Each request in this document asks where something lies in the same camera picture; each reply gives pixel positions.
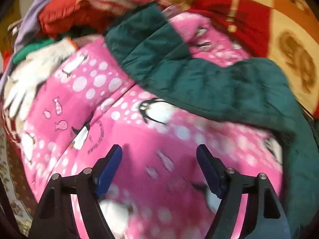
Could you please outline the dark green puffer jacket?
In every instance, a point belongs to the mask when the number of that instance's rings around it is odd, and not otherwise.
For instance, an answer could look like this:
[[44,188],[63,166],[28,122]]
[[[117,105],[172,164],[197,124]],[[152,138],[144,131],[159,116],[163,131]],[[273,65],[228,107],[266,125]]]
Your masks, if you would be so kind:
[[280,137],[280,200],[292,238],[303,235],[318,212],[318,136],[282,70],[266,58],[222,68],[192,57],[156,3],[125,13],[104,35],[121,69],[144,90],[198,116]]

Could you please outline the floral bed sheet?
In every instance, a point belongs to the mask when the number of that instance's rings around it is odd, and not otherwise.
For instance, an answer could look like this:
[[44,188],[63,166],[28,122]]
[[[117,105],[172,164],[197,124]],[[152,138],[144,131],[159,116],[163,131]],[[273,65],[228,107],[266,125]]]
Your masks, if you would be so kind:
[[22,161],[1,128],[1,181],[22,234],[29,235],[37,202],[27,182]]

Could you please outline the pink penguin print quilt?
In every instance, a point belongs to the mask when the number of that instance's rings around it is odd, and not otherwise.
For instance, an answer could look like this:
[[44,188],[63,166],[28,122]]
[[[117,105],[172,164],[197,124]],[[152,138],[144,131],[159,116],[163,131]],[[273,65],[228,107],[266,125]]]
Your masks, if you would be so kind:
[[[207,18],[164,16],[192,57],[222,68],[249,59]],[[135,83],[105,35],[69,38],[77,51],[39,85],[26,119],[13,118],[22,122],[24,170],[38,203],[53,174],[78,175],[113,145],[121,146],[122,160],[98,204],[114,238],[206,238],[221,200],[197,162],[201,144],[224,166],[248,176],[264,173],[280,190],[282,149],[274,131],[181,109]],[[247,199],[242,195],[231,238],[240,238]],[[76,195],[71,204],[79,238],[89,238]]]

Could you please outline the white knit garment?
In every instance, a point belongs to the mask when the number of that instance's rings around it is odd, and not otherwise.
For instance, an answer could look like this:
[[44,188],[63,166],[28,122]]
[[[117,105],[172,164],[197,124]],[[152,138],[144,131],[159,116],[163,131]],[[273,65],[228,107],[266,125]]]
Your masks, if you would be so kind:
[[8,77],[13,86],[5,99],[4,108],[9,110],[10,118],[18,116],[21,120],[26,119],[39,85],[44,83],[77,49],[77,44],[67,37],[30,53],[20,63],[14,73]]

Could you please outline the green garment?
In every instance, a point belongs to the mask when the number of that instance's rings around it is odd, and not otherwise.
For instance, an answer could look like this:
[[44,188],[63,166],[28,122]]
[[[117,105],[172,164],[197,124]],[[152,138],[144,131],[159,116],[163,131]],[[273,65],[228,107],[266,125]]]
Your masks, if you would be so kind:
[[53,38],[40,38],[40,39],[34,39],[31,41],[28,45],[20,49],[12,58],[12,62],[14,64],[19,64],[20,62],[24,61],[28,54],[35,52],[39,49],[42,49],[46,46],[49,46],[53,43],[55,43],[56,40]]

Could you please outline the lavender garment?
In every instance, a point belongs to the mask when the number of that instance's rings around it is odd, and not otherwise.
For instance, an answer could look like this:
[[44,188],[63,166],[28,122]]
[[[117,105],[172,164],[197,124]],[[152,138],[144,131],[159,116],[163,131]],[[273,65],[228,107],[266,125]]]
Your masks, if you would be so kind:
[[14,44],[14,53],[12,54],[7,64],[7,68],[1,77],[1,93],[3,93],[8,76],[16,68],[16,64],[13,63],[13,56],[15,56],[18,51],[20,51],[38,35],[40,31],[40,24],[38,22],[37,15],[50,1],[52,0],[34,0],[23,18],[20,31]]

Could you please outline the red cream rose blanket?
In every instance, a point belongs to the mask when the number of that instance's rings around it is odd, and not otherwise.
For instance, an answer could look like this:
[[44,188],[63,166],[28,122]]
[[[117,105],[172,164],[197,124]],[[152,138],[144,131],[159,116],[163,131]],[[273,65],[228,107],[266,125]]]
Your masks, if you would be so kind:
[[318,20],[305,0],[77,0],[113,15],[157,1],[209,18],[255,57],[282,68],[302,106],[318,117]]

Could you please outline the orange red garment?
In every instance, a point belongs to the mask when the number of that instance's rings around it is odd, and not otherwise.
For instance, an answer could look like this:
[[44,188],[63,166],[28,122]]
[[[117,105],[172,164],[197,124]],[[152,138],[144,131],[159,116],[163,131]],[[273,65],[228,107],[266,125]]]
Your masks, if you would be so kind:
[[56,38],[73,27],[90,27],[102,33],[115,16],[77,0],[52,0],[38,14],[41,33]]

